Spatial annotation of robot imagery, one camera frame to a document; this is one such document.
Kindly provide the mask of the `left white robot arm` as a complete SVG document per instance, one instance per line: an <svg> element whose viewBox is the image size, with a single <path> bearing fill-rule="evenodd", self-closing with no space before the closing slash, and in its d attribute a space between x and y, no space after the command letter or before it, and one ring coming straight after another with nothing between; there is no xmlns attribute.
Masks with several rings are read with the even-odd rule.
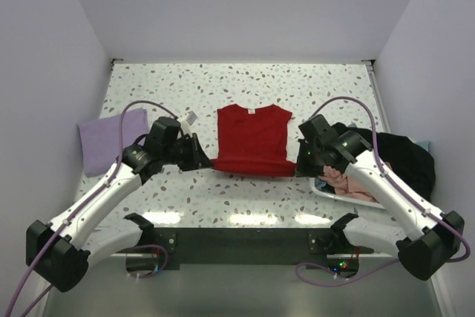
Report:
<svg viewBox="0 0 475 317"><path fill-rule="evenodd" d="M48 223L34 221L26 231L26 264L60 292L73 289L92 261L86 240L122 200L166 165L181 171L212 167L191 130L196 119L192 111L178 119L159 117L80 200Z"/></svg>

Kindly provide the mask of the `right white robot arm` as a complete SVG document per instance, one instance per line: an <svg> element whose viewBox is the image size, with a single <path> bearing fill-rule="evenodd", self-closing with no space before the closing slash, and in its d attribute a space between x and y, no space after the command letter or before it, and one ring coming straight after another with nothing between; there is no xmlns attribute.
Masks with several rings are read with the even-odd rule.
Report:
<svg viewBox="0 0 475 317"><path fill-rule="evenodd" d="M378 225L348 213L332 225L330 242L335 250L363 246L386 253L426 281L466 245L463 217L443 212L412 190L383 164L376 143L352 130L339 134L321 114L299 129L303 137L298 141L296 176L316 177L326 166L337 169L368 189L399 225Z"/></svg>

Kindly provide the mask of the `red t shirt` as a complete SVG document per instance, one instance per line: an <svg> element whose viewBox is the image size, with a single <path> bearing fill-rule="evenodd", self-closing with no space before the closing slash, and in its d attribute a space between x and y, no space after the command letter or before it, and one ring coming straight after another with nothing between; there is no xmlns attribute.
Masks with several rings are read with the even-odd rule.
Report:
<svg viewBox="0 0 475 317"><path fill-rule="evenodd" d="M287 159L287 126L292 113L277 105L217 109L218 155L213 168L233 174L291 177L295 163Z"/></svg>

